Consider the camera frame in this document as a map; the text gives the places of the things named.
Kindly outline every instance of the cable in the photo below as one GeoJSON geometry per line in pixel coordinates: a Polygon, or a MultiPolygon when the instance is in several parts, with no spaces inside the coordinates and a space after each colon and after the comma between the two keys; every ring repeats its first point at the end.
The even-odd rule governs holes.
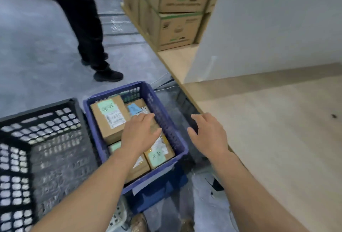
{"type": "Polygon", "coordinates": [[[160,78],[158,78],[156,81],[154,81],[153,83],[151,83],[151,85],[153,85],[155,82],[159,81],[160,79],[162,79],[165,75],[167,75],[169,72],[167,72],[166,74],[162,75],[160,78]]]}
{"type": "Polygon", "coordinates": [[[168,87],[168,88],[165,88],[165,89],[156,90],[155,92],[167,90],[167,89],[170,89],[170,88],[172,88],[172,87],[179,87],[179,85],[174,85],[174,86],[171,86],[171,87],[168,87]]]}

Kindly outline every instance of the gray floor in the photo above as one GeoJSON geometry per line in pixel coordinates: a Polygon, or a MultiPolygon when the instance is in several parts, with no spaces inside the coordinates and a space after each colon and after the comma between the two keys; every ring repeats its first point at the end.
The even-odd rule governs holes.
{"type": "MultiPolygon", "coordinates": [[[[122,12],[120,0],[96,0],[99,13],[122,12]]],[[[110,26],[110,18],[103,18],[110,26]]],[[[154,87],[170,78],[164,65],[140,35],[121,18],[122,28],[104,25],[104,46],[111,66],[125,74],[118,83],[97,83],[94,71],[80,63],[77,40],[60,7],[51,0],[1,0],[0,2],[0,117],[77,97],[85,98],[135,81],[154,87]]],[[[173,121],[189,143],[195,159],[201,155],[190,142],[188,123],[177,107],[178,87],[157,92],[173,121]]],[[[179,193],[145,212],[150,229],[178,231],[180,218],[194,218],[196,231],[233,231],[229,204],[212,199],[201,175],[189,173],[190,182],[179,193]]]]}

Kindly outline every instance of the black shoe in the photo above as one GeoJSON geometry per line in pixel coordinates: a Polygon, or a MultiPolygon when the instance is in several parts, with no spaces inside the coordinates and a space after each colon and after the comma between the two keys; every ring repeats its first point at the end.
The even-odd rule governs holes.
{"type": "MultiPolygon", "coordinates": [[[[103,53],[103,56],[105,57],[105,60],[108,59],[108,54],[107,53],[103,53]]],[[[84,66],[89,66],[90,65],[90,62],[89,61],[85,61],[83,58],[81,59],[81,63],[84,66]]]]}
{"type": "Polygon", "coordinates": [[[111,70],[108,65],[105,70],[96,71],[94,79],[98,82],[119,82],[123,79],[123,74],[111,70]]]}

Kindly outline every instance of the white wall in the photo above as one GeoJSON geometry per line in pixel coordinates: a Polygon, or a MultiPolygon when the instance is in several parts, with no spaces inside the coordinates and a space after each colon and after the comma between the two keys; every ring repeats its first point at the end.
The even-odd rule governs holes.
{"type": "Polygon", "coordinates": [[[218,0],[185,82],[341,58],[342,0],[218,0]]]}

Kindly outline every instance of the stack of cardboard boxes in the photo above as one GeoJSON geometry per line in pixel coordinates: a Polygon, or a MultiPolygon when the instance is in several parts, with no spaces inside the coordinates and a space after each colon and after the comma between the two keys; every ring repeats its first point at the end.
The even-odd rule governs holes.
{"type": "Polygon", "coordinates": [[[123,0],[157,50],[171,49],[199,41],[204,29],[203,14],[210,13],[216,0],[123,0]]]}
{"type": "MultiPolygon", "coordinates": [[[[96,102],[90,107],[110,153],[114,153],[121,147],[121,136],[126,122],[134,115],[150,113],[143,99],[125,105],[120,95],[96,102]]],[[[158,123],[153,119],[151,132],[158,128],[158,123]]],[[[152,147],[138,158],[127,176],[126,183],[157,168],[174,156],[175,153],[162,132],[152,147]]]]}

